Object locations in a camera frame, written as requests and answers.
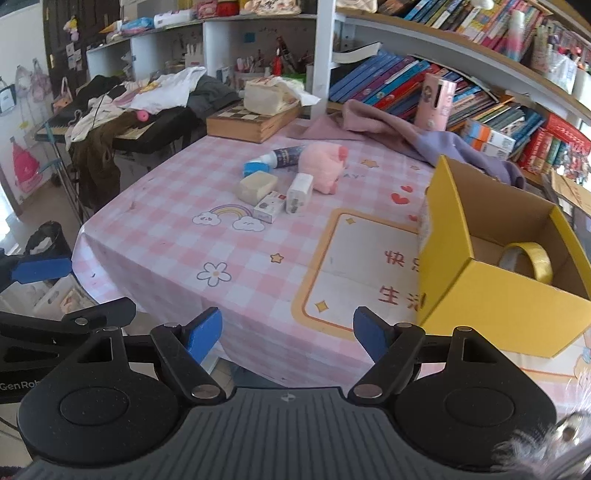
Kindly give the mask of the blue small packet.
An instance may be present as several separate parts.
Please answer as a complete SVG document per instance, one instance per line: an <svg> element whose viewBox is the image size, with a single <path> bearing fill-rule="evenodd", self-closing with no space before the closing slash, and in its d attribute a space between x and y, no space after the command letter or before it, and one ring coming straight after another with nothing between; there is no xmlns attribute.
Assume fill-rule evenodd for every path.
<svg viewBox="0 0 591 480"><path fill-rule="evenodd" d="M271 167L265 162L260 161L249 161L243 165L242 176L247 177L256 172L270 173Z"/></svg>

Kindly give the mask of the pink cylindrical case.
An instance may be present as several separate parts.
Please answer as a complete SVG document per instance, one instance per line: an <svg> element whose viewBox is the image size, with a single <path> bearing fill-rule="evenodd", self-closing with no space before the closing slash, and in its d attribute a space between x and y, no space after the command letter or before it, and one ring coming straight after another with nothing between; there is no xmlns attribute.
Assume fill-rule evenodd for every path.
<svg viewBox="0 0 591 480"><path fill-rule="evenodd" d="M445 131L451 114L456 83L438 75L427 74L414 125L427 131Z"/></svg>

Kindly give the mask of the white blue bottle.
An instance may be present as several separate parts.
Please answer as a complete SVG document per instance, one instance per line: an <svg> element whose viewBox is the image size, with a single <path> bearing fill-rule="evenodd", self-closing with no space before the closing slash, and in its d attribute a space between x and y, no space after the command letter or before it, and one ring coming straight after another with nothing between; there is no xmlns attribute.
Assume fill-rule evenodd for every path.
<svg viewBox="0 0 591 480"><path fill-rule="evenodd" d="M271 169L297 166L304 149L304 145L276 149L253 159L253 162L266 164Z"/></svg>

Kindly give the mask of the pink checkered tablecloth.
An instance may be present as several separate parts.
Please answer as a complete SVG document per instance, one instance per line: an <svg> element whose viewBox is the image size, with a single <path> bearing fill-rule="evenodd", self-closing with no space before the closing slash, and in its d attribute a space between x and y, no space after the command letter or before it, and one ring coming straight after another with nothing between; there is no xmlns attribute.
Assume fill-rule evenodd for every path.
<svg viewBox="0 0 591 480"><path fill-rule="evenodd" d="M276 383L352 386L370 364L356 308L419 324L420 214L436 167L351 142L335 194L266 224L235 194L262 152L206 137L168 159L81 228L75 275L96 301L125 296L159 322L219 308L223 354ZM590 326L552 358L504 352L559 409L589 406Z"/></svg>

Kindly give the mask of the beige soap block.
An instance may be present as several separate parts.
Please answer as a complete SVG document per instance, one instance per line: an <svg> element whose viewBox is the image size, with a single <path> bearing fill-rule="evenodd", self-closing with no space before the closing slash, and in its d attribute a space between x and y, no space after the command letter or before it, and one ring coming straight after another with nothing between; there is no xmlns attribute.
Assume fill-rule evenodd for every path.
<svg viewBox="0 0 591 480"><path fill-rule="evenodd" d="M276 175L256 171L238 183L236 197L246 204L256 206L267 194L276 189L277 181Z"/></svg>

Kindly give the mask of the red thick dictionary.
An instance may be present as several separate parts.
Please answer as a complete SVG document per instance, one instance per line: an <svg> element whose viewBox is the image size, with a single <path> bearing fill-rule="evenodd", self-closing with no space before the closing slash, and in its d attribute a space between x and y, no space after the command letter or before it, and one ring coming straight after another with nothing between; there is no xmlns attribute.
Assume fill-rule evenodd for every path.
<svg viewBox="0 0 591 480"><path fill-rule="evenodd" d="M559 140L571 145L576 152L588 156L591 141L581 131L554 113L548 115L546 130Z"/></svg>

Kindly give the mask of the red white small box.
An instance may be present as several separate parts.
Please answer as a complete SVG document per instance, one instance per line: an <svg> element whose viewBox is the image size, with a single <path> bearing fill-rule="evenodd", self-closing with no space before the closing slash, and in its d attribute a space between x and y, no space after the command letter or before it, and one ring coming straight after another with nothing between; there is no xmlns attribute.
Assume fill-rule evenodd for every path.
<svg viewBox="0 0 591 480"><path fill-rule="evenodd" d="M287 196L271 191L252 210L252 217L266 224L273 224L276 218L286 210Z"/></svg>

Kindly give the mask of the pink plush toy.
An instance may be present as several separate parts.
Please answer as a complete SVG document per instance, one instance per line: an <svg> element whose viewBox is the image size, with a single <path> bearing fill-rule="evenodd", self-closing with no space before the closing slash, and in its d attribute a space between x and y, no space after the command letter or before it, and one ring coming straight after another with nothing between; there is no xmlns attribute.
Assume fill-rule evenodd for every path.
<svg viewBox="0 0 591 480"><path fill-rule="evenodd" d="M315 142L304 147L298 160L298 172L314 177L315 191L332 195L346 169L349 148L335 143Z"/></svg>

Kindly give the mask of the tissue pack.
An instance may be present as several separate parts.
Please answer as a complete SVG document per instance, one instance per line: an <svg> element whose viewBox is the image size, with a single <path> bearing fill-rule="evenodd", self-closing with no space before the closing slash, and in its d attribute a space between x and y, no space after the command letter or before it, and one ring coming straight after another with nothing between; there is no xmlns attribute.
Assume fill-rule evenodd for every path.
<svg viewBox="0 0 591 480"><path fill-rule="evenodd" d="M245 83L243 106L249 112L274 116L297 105L317 105L321 99L308 93L300 80L270 76Z"/></svg>

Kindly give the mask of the white garment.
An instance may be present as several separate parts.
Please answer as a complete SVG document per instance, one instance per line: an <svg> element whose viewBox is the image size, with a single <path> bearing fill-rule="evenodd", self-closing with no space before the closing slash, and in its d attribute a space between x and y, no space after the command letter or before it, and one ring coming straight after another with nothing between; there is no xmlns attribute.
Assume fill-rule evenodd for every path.
<svg viewBox="0 0 591 480"><path fill-rule="evenodd" d="M202 66L186 68L176 74L161 75L137 93L130 100L119 102L127 110L145 111L155 115L163 110L185 107L190 94L206 74Z"/></svg>

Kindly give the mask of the white bookshelf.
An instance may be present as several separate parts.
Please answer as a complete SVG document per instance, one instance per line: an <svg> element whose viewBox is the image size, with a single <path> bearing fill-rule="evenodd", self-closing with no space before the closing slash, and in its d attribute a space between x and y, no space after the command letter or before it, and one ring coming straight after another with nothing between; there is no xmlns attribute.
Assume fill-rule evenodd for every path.
<svg viewBox="0 0 591 480"><path fill-rule="evenodd" d="M239 57L263 53L270 58L279 37L294 54L314 56L308 90L321 99L311 108L314 117L328 108L329 84L337 66L334 51L379 41L394 54L434 61L488 87L536 102L575 126L590 120L589 109L575 97L500 53L457 34L400 18L338 9L332 1L318 2L314 14L214 17L121 38L88 50L88 71L90 76L112 76L129 65L132 78L142 80L193 44L198 62L213 76L235 65Z"/></svg>

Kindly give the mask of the white power adapter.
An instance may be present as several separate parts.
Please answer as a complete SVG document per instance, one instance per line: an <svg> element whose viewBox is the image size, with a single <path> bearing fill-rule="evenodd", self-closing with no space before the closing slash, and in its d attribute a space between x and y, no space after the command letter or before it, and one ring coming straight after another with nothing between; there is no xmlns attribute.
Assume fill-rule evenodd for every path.
<svg viewBox="0 0 591 480"><path fill-rule="evenodd" d="M310 174L297 173L290 188L287 189L287 214L300 214L308 206L314 190L314 177Z"/></svg>

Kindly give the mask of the orange blue box upper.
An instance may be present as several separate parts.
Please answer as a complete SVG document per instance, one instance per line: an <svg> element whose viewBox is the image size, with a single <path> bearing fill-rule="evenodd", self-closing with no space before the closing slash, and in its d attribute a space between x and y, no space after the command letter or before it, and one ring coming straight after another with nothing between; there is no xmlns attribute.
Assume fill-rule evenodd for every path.
<svg viewBox="0 0 591 480"><path fill-rule="evenodd" d="M490 145L511 153L516 143L510 136L472 119L466 122L461 137L466 143L479 151L482 151L486 145Z"/></svg>

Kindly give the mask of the orange blue box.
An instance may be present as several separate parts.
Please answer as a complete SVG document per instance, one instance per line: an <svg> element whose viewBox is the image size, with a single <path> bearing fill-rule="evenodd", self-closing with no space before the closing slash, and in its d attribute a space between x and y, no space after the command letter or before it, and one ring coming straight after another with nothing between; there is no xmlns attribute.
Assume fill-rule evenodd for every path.
<svg viewBox="0 0 591 480"><path fill-rule="evenodd" d="M466 143L479 151L482 151L486 145L490 145L511 153L516 143L510 136L472 119L466 122L461 137Z"/></svg>
<svg viewBox="0 0 591 480"><path fill-rule="evenodd" d="M500 160L507 160L510 157L510 152L508 150L497 147L482 140L470 136L464 136L463 140L468 145L473 147L475 150L480 151L481 153L487 156L498 158Z"/></svg>

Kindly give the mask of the yellow cardboard box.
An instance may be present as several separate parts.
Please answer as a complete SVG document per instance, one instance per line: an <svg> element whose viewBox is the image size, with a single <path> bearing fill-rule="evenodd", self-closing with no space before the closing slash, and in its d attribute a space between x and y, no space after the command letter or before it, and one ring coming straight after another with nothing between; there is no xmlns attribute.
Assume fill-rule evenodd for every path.
<svg viewBox="0 0 591 480"><path fill-rule="evenodd" d="M418 322L552 358L590 326L590 264L560 208L441 157L420 214Z"/></svg>

